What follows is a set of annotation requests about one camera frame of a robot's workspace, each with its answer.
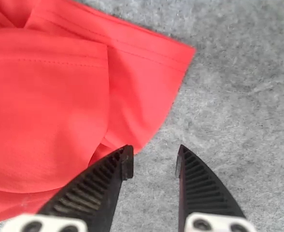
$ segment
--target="floor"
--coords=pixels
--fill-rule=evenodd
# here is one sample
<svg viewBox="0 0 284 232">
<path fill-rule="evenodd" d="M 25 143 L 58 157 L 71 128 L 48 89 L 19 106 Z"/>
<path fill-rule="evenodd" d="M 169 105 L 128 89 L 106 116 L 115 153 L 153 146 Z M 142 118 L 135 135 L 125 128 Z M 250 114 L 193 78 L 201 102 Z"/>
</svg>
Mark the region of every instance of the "floor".
<svg viewBox="0 0 284 232">
<path fill-rule="evenodd" d="M 176 232 L 180 144 L 259 232 L 284 232 L 284 0 L 85 0 L 198 53 L 169 117 L 136 156 L 112 232 Z"/>
</svg>

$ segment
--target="bolt hole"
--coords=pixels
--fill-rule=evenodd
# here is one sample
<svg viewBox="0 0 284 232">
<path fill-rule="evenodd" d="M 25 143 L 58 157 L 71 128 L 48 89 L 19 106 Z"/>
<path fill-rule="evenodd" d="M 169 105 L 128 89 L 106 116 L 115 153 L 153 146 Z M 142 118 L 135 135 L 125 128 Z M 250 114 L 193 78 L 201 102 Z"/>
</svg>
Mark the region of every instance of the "bolt hole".
<svg viewBox="0 0 284 232">
<path fill-rule="evenodd" d="M 241 226 L 239 224 L 231 225 L 231 231 L 232 232 L 248 232 L 247 229 L 245 229 L 243 226 Z"/>
<path fill-rule="evenodd" d="M 66 226 L 60 232 L 78 232 L 78 228 L 75 226 Z"/>
<path fill-rule="evenodd" d="M 39 221 L 32 221 L 28 224 L 26 224 L 23 229 L 22 232 L 39 232 L 41 230 L 42 227 L 42 223 Z"/>
<path fill-rule="evenodd" d="M 210 231 L 212 229 L 211 225 L 207 221 L 202 220 L 202 219 L 195 220 L 194 227 L 201 231 Z"/>
</svg>

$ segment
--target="stitching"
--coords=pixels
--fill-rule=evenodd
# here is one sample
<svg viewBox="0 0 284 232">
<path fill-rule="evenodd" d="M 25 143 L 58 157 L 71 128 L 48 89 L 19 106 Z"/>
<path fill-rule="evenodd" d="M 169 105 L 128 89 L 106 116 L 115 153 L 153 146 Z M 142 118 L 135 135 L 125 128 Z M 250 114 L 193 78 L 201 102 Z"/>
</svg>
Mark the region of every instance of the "stitching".
<svg viewBox="0 0 284 232">
<path fill-rule="evenodd" d="M 53 11 L 50 11 L 50 10 L 43 10 L 43 11 L 50 12 L 50 13 L 54 14 L 55 16 L 57 16 L 57 17 L 59 17 L 59 18 L 65 20 L 65 21 L 67 21 L 67 22 L 70 22 L 70 23 L 74 24 L 75 26 L 80 27 L 81 29 L 87 30 L 87 31 L 89 31 L 89 32 L 91 32 L 91 33 L 93 33 L 93 34 L 100 35 L 100 36 L 103 36 L 103 37 L 105 37 L 105 38 L 110 38 L 110 37 L 108 37 L 108 36 L 106 36 L 106 35 L 103 35 L 103 34 L 94 32 L 94 31 L 92 31 L 92 30 L 89 30 L 89 29 L 87 29 L 87 28 L 84 28 L 84 27 L 80 26 L 79 24 L 76 24 L 76 23 L 74 23 L 74 22 L 72 22 L 72 21 L 66 19 L 65 17 L 63 17 L 63 16 L 57 14 L 56 12 L 53 12 Z M 175 58 L 166 56 L 166 55 L 164 55 L 164 54 L 155 52 L 155 51 L 153 51 L 153 50 L 149 50 L 149 49 L 146 49 L 146 48 L 143 48 L 143 47 L 139 47 L 139 46 L 136 46 L 136 45 L 132 45 L 132 44 L 127 43 L 127 42 L 124 42 L 124 41 L 122 41 L 122 40 L 118 40 L 118 39 L 115 39 L 115 38 L 112 38 L 112 40 L 118 41 L 118 42 L 120 42 L 120 43 L 129 45 L 129 46 L 132 46 L 132 47 L 135 47 L 135 48 L 138 48 L 138 49 L 142 49 L 142 50 L 145 50 L 145 51 L 148 51 L 148 52 L 151 52 L 151 53 L 155 53 L 155 54 L 157 54 L 157 55 L 160 55 L 160 56 L 169 58 L 169 59 L 174 60 L 174 61 L 176 61 L 176 62 L 178 62 L 178 63 L 181 63 L 181 64 L 187 64 L 187 63 L 185 63 L 185 62 L 183 62 L 183 61 L 180 61 L 180 60 L 178 60 L 178 59 L 175 59 Z"/>
<path fill-rule="evenodd" d="M 70 33 L 73 33 L 73 34 L 79 36 L 79 37 L 82 37 L 82 38 L 84 38 L 84 39 L 88 39 L 87 37 L 82 36 L 82 35 L 80 35 L 80 34 L 78 34 L 78 33 L 76 33 L 76 32 L 73 32 L 73 31 L 71 31 L 70 29 L 68 29 L 68 28 L 66 28 L 66 27 L 64 27 L 64 26 L 61 26 L 61 25 L 59 25 L 59 24 L 57 24 L 57 23 L 55 23 L 55 22 L 52 22 L 52 21 L 50 21 L 50 20 L 48 20 L 48 19 L 46 19 L 46 18 L 43 18 L 43 17 L 39 16 L 38 14 L 34 14 L 34 16 L 36 16 L 36 17 L 38 17 L 38 18 L 40 18 L 40 19 L 43 19 L 43 20 L 45 20 L 45 21 L 47 21 L 47 22 L 49 22 L 49 23 L 52 23 L 52 24 L 54 24 L 55 26 L 60 27 L 60 28 L 66 30 L 66 31 L 68 31 L 68 32 L 70 32 Z M 140 58 L 143 58 L 143 59 L 146 59 L 146 60 L 149 60 L 149 61 L 152 61 L 152 62 L 161 64 L 161 65 L 163 65 L 163 66 L 169 67 L 169 68 L 174 69 L 174 70 L 176 70 L 176 71 L 179 71 L 179 72 L 181 72 L 181 73 L 184 73 L 183 70 L 177 69 L 177 68 L 175 68 L 175 67 L 172 67 L 172 66 L 170 66 L 170 65 L 167 65 L 167 64 L 158 62 L 158 61 L 156 61 L 156 60 L 153 60 L 153 59 L 150 59 L 150 58 L 147 58 L 147 57 L 139 56 L 139 55 L 137 55 L 137 54 L 133 54 L 133 53 L 130 53 L 130 52 L 127 52 L 127 51 L 118 49 L 118 48 L 110 47 L 110 46 L 109 46 L 109 49 L 114 49 L 114 50 L 121 51 L 121 52 L 130 54 L 130 55 L 134 55 L 134 56 L 137 56 L 137 57 L 140 57 Z"/>
<path fill-rule="evenodd" d="M 73 7 L 76 7 L 76 8 L 78 8 L 78 9 L 80 9 L 80 10 L 82 10 L 82 11 L 85 11 L 85 12 L 87 12 L 87 13 L 90 13 L 90 14 L 92 14 L 92 15 L 94 15 L 94 16 L 97 16 L 97 17 L 100 17 L 100 18 L 103 18 L 103 19 L 112 21 L 112 22 L 117 23 L 117 24 L 120 24 L 120 25 L 122 25 L 122 26 L 135 28 L 135 29 L 137 29 L 137 30 L 139 30 L 139 31 L 141 31 L 141 32 L 145 32 L 145 33 L 150 34 L 150 35 L 154 35 L 154 34 L 152 33 L 152 31 L 149 31 L 149 30 L 144 29 L 144 28 L 140 28 L 140 27 L 135 26 L 135 25 L 133 25 L 133 26 L 128 25 L 127 22 L 124 21 L 124 20 L 122 20 L 122 19 L 118 19 L 118 18 L 111 19 L 111 18 L 113 18 L 111 15 L 106 14 L 106 13 L 104 13 L 104 12 L 100 12 L 100 11 L 98 11 L 98 10 L 96 10 L 96 9 L 94 9 L 95 12 L 92 12 L 92 11 L 91 11 L 91 10 L 92 10 L 91 6 L 89 6 L 87 3 L 79 4 L 79 3 L 77 3 L 77 2 L 72 2 L 72 1 L 69 1 L 69 0 L 63 0 L 63 1 L 65 1 L 67 4 L 72 5 Z M 163 35 L 163 34 L 159 34 L 159 35 L 160 35 L 160 37 L 161 37 L 162 39 L 164 39 L 164 40 L 166 40 L 166 41 L 173 42 L 173 39 L 171 39 L 170 37 L 166 37 L 166 36 Z M 184 43 L 181 43 L 181 42 L 177 42 L 177 43 L 178 43 L 178 45 L 180 45 L 180 46 L 182 46 L 182 47 L 187 47 L 187 45 L 184 44 Z"/>
<path fill-rule="evenodd" d="M 58 61 L 51 61 L 51 60 L 44 60 L 44 59 L 22 59 L 22 58 L 0 58 L 0 60 L 5 60 L 5 59 L 13 59 L 15 61 L 20 61 L 20 62 L 43 62 L 43 63 L 51 63 L 51 64 L 60 64 L 60 65 L 73 65 L 73 66 L 82 66 L 82 67 L 94 67 L 94 68 L 101 68 L 105 69 L 102 66 L 95 66 L 95 65 L 88 65 L 88 64 L 77 64 L 77 63 L 69 63 L 69 62 L 58 62 Z"/>
</svg>

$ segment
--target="fabric fold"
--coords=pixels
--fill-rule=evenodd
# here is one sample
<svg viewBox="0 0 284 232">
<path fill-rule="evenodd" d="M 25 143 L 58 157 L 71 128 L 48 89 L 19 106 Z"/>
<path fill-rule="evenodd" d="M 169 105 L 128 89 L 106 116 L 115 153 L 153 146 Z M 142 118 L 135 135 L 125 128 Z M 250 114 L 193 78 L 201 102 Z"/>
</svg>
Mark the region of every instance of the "fabric fold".
<svg viewBox="0 0 284 232">
<path fill-rule="evenodd" d="M 0 0 L 0 220 L 123 145 L 138 153 L 195 53 L 71 0 L 15 3 Z"/>
</svg>

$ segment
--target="red fabric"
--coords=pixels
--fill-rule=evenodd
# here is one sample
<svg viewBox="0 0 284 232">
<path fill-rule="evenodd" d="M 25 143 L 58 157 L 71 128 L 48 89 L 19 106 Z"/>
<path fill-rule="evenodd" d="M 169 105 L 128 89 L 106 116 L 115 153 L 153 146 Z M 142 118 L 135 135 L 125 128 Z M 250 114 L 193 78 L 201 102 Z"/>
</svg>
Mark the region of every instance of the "red fabric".
<svg viewBox="0 0 284 232">
<path fill-rule="evenodd" d="M 194 49 L 71 0 L 0 0 L 0 220 L 164 121 Z"/>
</svg>

